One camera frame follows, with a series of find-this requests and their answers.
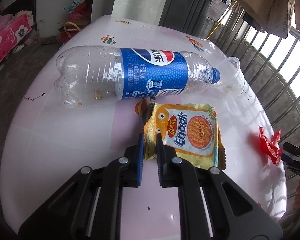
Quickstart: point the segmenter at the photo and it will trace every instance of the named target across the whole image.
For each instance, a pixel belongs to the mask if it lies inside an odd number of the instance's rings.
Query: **yellow snack packet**
[[[218,165],[218,148],[223,146],[217,113],[212,106],[155,103],[152,116],[144,126],[146,160],[156,157],[158,133],[161,133],[164,144],[175,148],[177,156],[195,167],[208,169],[211,166],[223,166]]]

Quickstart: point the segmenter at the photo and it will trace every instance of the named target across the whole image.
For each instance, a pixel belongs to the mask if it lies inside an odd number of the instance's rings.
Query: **blue label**
[[[177,52],[155,49],[121,49],[122,99],[180,94],[188,81],[188,67]]]

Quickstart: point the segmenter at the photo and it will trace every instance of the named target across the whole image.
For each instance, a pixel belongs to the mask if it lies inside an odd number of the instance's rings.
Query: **bag handle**
[[[66,28],[67,24],[73,25],[74,27],[76,27],[76,29],[67,29]],[[72,23],[72,22],[66,22],[65,25],[63,26],[63,28],[65,29],[65,33],[67,34],[68,38],[71,38],[71,34],[69,33],[70,31],[78,31],[78,32],[81,31],[79,26],[75,23]]]

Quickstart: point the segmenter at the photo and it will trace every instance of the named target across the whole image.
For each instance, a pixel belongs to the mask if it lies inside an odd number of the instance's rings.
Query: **round noodle image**
[[[202,116],[194,116],[188,122],[187,135],[193,147],[202,149],[211,141],[212,129],[209,122]]]

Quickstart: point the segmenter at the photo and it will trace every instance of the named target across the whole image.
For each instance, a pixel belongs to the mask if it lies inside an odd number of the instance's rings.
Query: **black headboard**
[[[37,17],[35,10],[35,0],[16,0],[12,4],[10,4],[7,8],[5,8],[2,12],[2,15],[6,14],[16,14],[19,11],[27,10],[32,11],[34,28],[37,31]]]

